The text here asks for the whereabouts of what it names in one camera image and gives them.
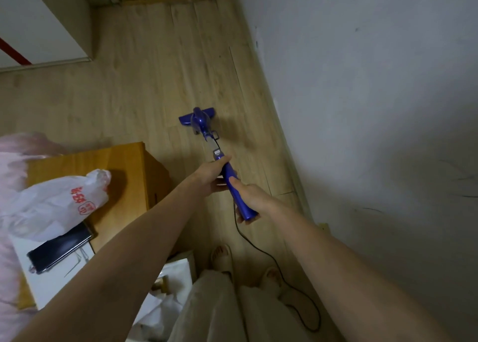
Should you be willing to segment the person's right hand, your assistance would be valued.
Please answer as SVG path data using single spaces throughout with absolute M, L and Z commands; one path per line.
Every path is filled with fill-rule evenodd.
M 248 192 L 246 194 L 240 194 L 240 196 L 249 208 L 258 213 L 258 216 L 247 221 L 245 218 L 243 218 L 242 213 L 239 211 L 237 206 L 236 213 L 239 215 L 237 223 L 246 222 L 247 224 L 250 224 L 253 220 L 262 216 L 276 220 L 279 219 L 280 214 L 283 214 L 285 211 L 287 211 L 287 207 L 280 200 L 277 200 L 276 198 L 267 194 L 259 186 L 255 184 L 246 185 L 248 185 Z

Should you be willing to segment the person's left hand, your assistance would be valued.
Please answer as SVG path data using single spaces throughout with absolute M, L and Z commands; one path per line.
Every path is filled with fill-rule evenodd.
M 190 176 L 194 187 L 200 195 L 207 197 L 211 194 L 228 190 L 226 181 L 221 176 L 223 167 L 214 167 L 214 161 L 204 163 Z

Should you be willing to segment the blue stick vacuum cleaner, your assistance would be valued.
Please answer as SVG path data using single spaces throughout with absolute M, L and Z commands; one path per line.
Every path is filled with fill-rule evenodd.
M 179 116 L 178 120 L 183 126 L 191 127 L 194 134 L 202 135 L 212 150 L 214 160 L 219 160 L 223 158 L 225 154 L 218 144 L 219 135 L 211 126 L 211 120 L 215 115 L 215 108 L 201 109 L 200 107 L 195 107 L 191 113 Z M 237 176 L 230 163 L 226 163 L 223 166 L 221 175 L 228 186 L 230 194 L 232 195 L 232 198 L 243 220 L 250 221 L 258 216 L 258 213 L 251 209 L 242 200 L 240 193 L 231 185 L 230 178 L 237 178 Z

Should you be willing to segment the person's right forearm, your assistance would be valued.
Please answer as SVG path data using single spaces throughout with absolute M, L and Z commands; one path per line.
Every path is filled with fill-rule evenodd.
M 452 342 L 423 307 L 343 242 L 275 198 L 253 208 L 274 222 L 348 342 Z

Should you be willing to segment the person's left forearm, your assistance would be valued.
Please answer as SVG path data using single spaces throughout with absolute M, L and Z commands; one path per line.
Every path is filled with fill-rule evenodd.
M 11 342 L 125 342 L 209 183 L 194 172 L 128 224 Z

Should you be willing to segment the beige slipper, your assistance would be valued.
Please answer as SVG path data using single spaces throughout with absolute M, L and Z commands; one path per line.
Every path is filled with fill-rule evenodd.
M 278 267 L 268 267 L 260 281 L 260 289 L 280 293 L 283 286 L 282 275 Z
M 226 275 L 234 283 L 234 268 L 232 253 L 227 244 L 217 246 L 210 255 L 212 268 Z

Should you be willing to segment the wooden bedside cabinet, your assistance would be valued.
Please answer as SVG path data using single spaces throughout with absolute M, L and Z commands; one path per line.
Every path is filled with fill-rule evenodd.
M 96 169 L 110 171 L 111 182 L 107 188 L 108 202 L 86 219 L 95 233 L 90 241 L 94 252 L 161 201 L 172 188 L 169 172 L 146 151 L 142 142 L 30 161 L 26 184 L 32 186 L 62 176 L 85 176 Z

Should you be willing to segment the white paper bag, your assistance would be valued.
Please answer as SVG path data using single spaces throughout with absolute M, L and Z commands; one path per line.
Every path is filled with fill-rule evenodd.
M 167 342 L 196 279 L 192 250 L 169 260 L 142 303 L 125 342 Z

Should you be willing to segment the person's beige trousers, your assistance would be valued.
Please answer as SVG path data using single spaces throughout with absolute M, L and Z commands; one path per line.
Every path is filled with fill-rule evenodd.
M 274 292 L 277 284 L 240 286 L 213 270 L 194 283 L 167 342 L 312 342 Z

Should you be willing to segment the white plastic bag red print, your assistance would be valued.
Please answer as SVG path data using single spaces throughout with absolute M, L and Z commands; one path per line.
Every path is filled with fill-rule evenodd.
M 86 176 L 64 176 L 21 191 L 0 209 L 0 228 L 16 238 L 50 241 L 83 222 L 104 206 L 111 182 L 108 170 Z

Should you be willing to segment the black smartphone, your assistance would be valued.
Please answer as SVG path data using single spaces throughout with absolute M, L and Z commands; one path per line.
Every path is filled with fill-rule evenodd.
M 35 274 L 47 272 L 69 254 L 89 242 L 95 233 L 82 222 L 65 234 L 44 242 L 39 247 L 29 251 L 27 257 Z

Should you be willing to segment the white flat box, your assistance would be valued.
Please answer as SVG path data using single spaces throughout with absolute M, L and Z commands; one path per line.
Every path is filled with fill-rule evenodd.
M 10 236 L 10 239 L 21 265 L 20 289 L 17 302 L 19 310 L 31 308 L 40 310 L 45 307 L 94 256 L 90 240 L 47 272 L 35 274 L 31 269 L 31 262 L 27 257 L 27 253 L 44 242 L 31 241 L 15 236 Z

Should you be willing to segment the white wardrobe with red stripe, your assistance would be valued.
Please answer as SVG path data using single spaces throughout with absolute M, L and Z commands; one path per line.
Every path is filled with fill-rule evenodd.
M 0 0 L 0 72 L 91 61 L 87 0 Z

